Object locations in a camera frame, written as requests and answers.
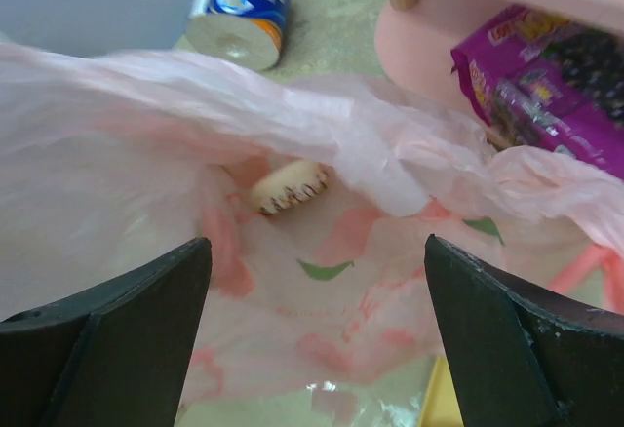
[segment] plastic bag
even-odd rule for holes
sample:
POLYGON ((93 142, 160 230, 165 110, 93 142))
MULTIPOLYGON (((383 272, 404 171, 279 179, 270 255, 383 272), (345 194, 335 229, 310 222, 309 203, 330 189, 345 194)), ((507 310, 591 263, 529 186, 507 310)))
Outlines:
POLYGON ((0 117, 0 318, 212 240, 186 402, 369 382, 440 351, 431 233, 542 285, 570 265, 560 291, 608 259, 624 309, 619 179, 536 148, 496 154, 465 115, 382 81, 284 86, 195 54, 4 44, 0 117), (260 216, 246 190, 294 158, 330 166, 329 190, 260 216))

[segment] black object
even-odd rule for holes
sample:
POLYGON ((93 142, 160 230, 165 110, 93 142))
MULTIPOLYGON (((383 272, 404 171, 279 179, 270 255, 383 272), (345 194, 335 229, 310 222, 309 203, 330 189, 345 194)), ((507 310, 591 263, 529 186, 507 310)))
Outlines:
POLYGON ((0 323, 0 425, 172 427, 211 268, 197 239, 0 323))
POLYGON ((431 236, 425 270, 464 427, 624 422, 624 317, 431 236))

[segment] pink furniture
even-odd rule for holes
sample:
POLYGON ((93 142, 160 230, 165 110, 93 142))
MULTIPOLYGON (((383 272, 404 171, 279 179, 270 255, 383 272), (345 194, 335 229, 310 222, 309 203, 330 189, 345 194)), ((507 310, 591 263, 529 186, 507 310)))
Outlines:
MULTIPOLYGON (((450 73, 449 51, 511 2, 624 33, 624 0, 390 0, 375 36, 383 69, 399 86, 472 114, 450 73)), ((497 134, 488 135, 506 145, 497 134)))

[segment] yellow object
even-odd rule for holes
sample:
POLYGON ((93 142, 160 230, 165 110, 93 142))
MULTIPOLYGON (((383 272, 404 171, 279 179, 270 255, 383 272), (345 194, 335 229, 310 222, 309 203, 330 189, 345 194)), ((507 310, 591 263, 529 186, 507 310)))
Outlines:
POLYGON ((418 427, 462 427, 459 404, 444 357, 433 367, 418 427))

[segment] blue and white canister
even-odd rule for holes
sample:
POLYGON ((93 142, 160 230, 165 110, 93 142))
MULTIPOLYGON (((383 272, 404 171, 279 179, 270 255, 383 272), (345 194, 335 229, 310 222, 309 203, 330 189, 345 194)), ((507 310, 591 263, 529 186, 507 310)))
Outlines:
POLYGON ((195 0, 186 38, 200 53, 253 70, 280 58, 291 0, 195 0))

